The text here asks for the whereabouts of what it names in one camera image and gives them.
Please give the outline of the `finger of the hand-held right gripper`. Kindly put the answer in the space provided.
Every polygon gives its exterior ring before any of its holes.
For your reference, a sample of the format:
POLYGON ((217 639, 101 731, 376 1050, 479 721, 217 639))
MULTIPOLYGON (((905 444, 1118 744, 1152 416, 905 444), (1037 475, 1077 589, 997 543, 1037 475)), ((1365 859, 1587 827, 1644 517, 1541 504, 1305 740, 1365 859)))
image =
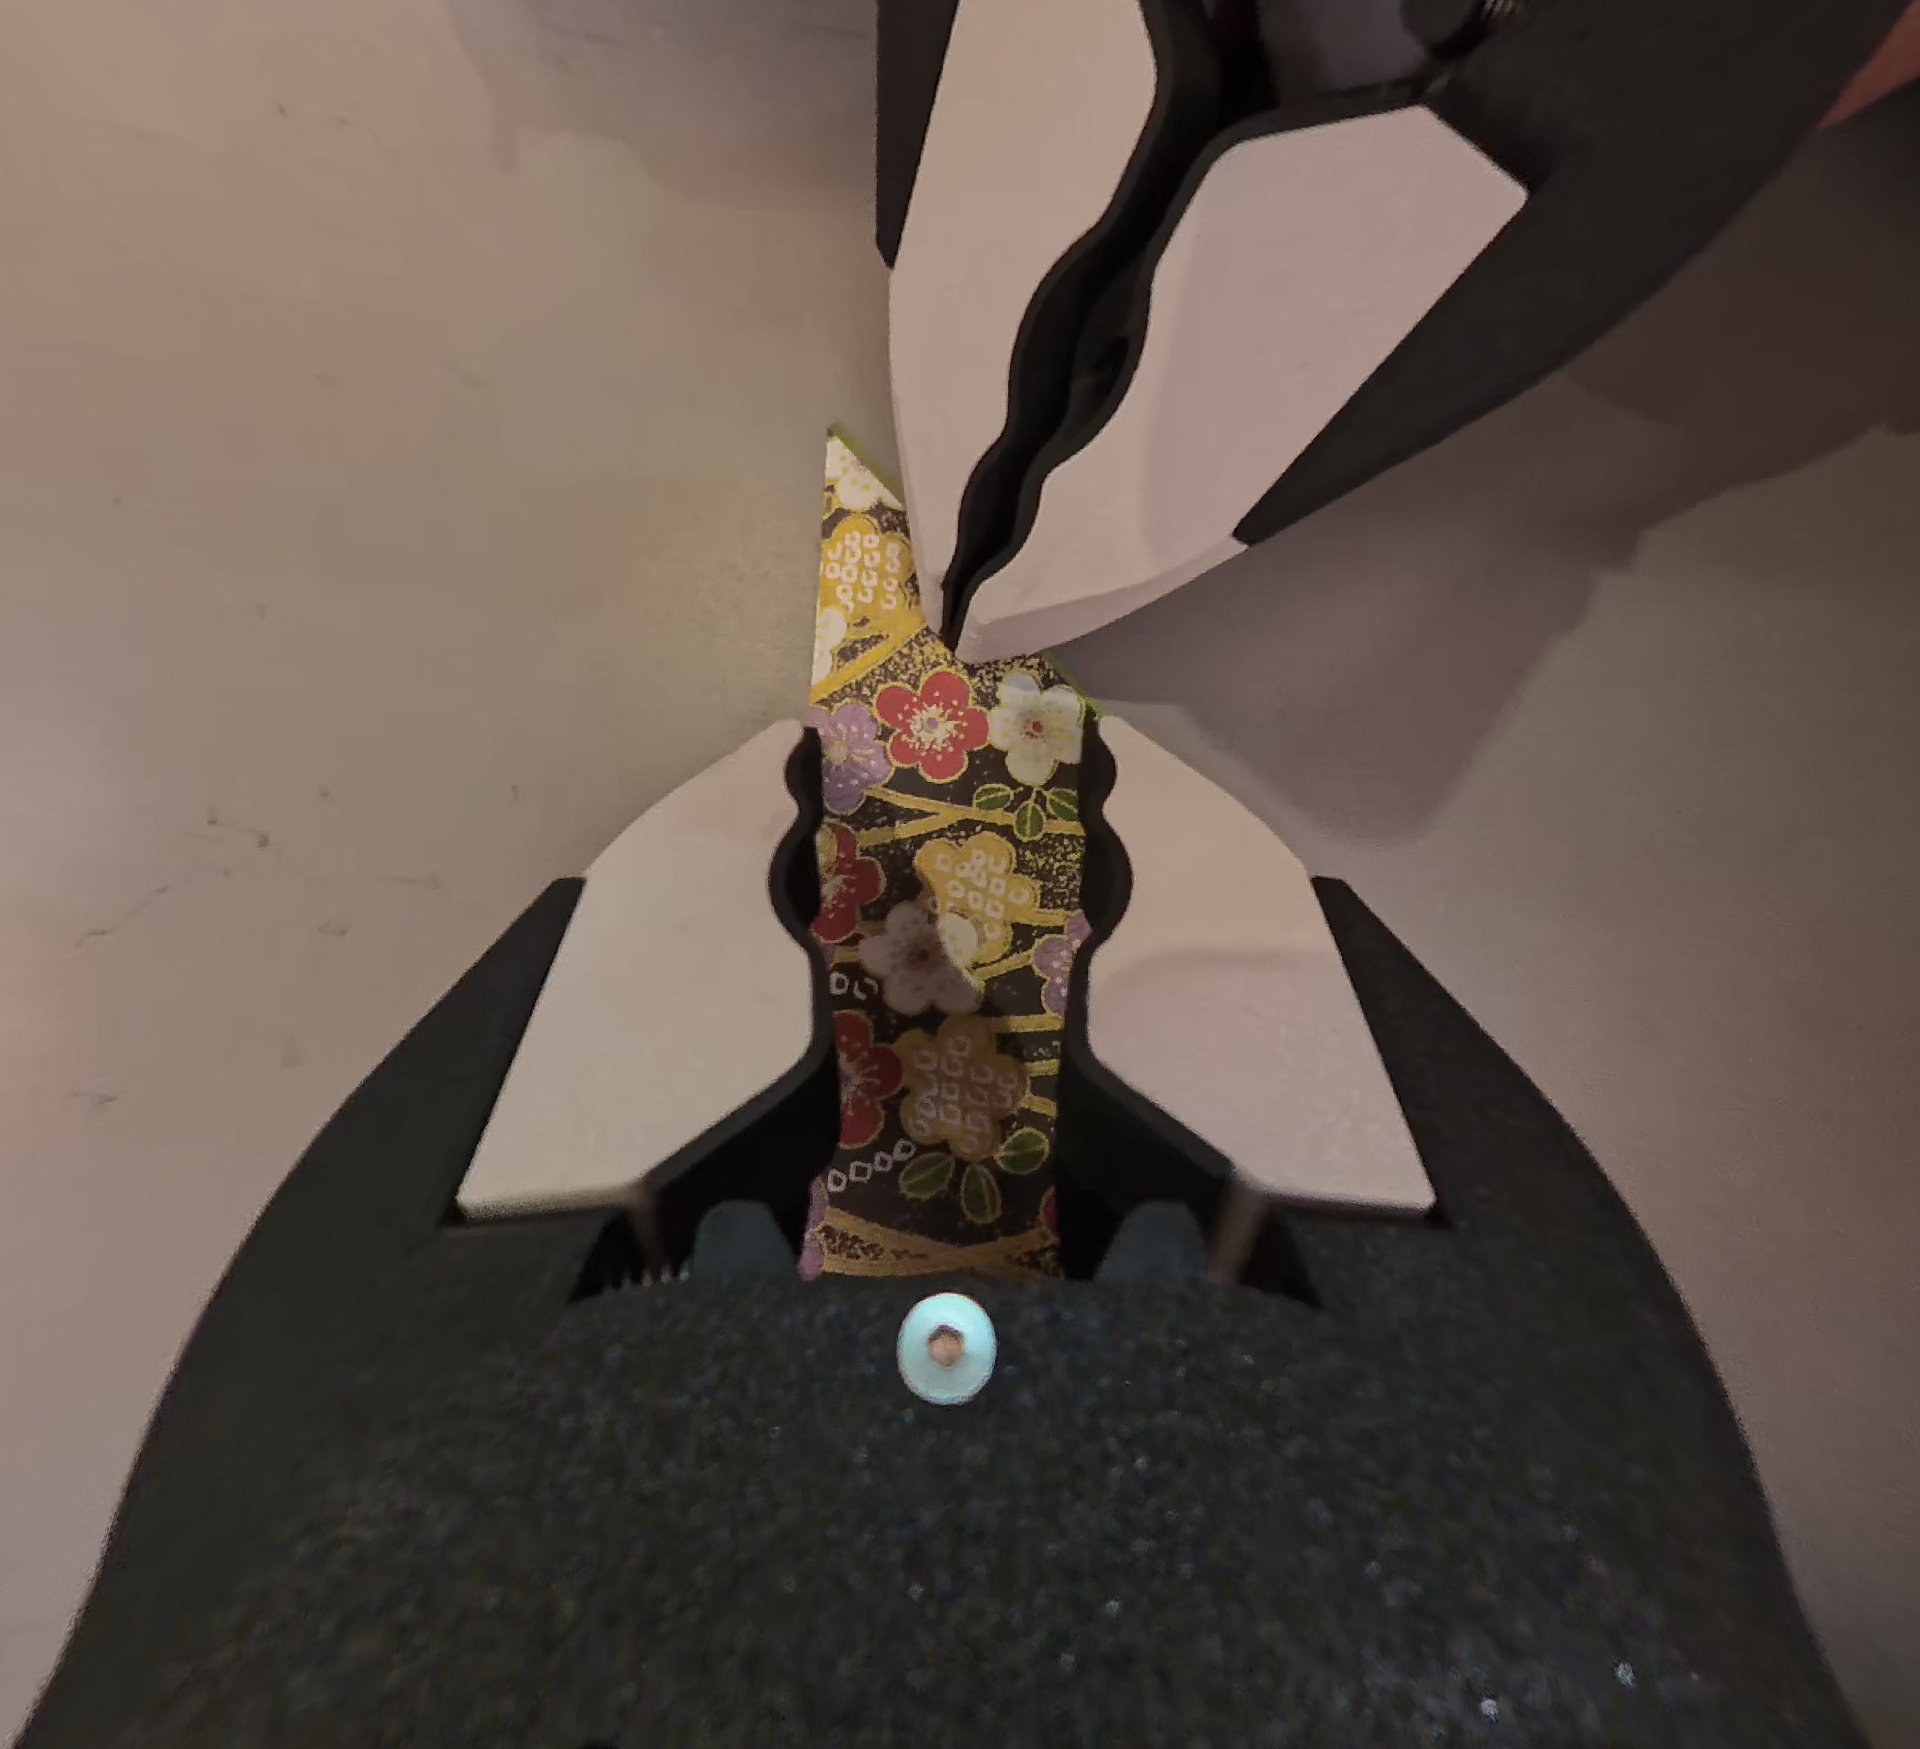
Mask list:
POLYGON ((1043 470, 1022 546, 966 603, 960 656, 1079 639, 1236 558, 1257 499, 1525 200, 1423 104, 1224 146, 1151 263, 1113 410, 1043 470))
POLYGON ((1205 0, 884 0, 886 358, 928 619, 1034 526, 1100 298, 1217 117, 1205 0))

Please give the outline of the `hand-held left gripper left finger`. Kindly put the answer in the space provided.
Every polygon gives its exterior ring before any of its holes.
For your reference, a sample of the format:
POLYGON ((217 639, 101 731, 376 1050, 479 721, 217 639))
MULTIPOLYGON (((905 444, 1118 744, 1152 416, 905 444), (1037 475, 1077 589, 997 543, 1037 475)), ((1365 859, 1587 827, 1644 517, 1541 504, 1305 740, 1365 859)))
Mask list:
POLYGON ((660 1268, 712 1208, 800 1222, 834 1148, 822 819, 818 733, 776 721, 592 859, 459 1217, 622 1211, 660 1268))

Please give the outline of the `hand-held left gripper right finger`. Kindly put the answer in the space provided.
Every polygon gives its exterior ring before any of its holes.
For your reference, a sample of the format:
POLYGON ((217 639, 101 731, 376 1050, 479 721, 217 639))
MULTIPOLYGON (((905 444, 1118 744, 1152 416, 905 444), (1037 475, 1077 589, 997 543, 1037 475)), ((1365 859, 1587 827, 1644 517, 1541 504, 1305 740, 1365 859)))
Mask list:
POLYGON ((1184 1208, 1216 1282, 1305 1282, 1288 1217, 1423 1224, 1439 1196, 1314 877, 1117 715, 1083 779, 1090 938, 1058 1093, 1071 1275, 1145 1206, 1184 1208))

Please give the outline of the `green floral origami paper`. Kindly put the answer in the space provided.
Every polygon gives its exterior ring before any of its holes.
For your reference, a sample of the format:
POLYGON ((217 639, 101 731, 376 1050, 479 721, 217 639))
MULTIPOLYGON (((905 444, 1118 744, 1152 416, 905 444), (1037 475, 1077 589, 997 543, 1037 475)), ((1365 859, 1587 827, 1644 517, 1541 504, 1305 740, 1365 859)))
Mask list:
POLYGON ((1090 702, 1051 656, 952 655, 922 588, 905 501, 832 430, 806 719, 840 1122, 802 1273, 1043 1279, 1090 702))

